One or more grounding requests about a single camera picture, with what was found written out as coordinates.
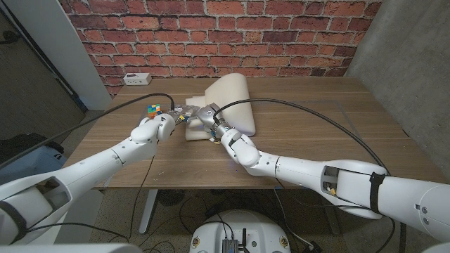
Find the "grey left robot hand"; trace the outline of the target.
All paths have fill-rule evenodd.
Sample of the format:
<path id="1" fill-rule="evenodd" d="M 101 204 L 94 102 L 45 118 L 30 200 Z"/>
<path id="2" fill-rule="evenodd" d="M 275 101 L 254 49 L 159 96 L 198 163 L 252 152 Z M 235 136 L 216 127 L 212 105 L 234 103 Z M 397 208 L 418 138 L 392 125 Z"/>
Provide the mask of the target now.
<path id="1" fill-rule="evenodd" d="M 167 112 L 171 115 L 176 124 L 181 122 L 189 122 L 192 117 L 195 117 L 200 107 L 195 105 L 175 105 L 173 110 Z"/>

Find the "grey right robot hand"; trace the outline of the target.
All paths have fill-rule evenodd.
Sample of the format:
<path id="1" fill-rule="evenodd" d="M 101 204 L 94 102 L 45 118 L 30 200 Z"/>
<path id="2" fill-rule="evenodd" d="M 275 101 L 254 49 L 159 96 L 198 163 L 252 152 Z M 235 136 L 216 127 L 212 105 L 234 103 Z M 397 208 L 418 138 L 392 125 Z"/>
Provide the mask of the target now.
<path id="1" fill-rule="evenodd" d="M 204 127 L 211 129 L 215 124 L 214 114 L 219 109 L 220 107 L 215 103 L 206 105 L 202 108 L 195 108 L 186 123 L 187 127 L 193 128 L 203 125 Z"/>

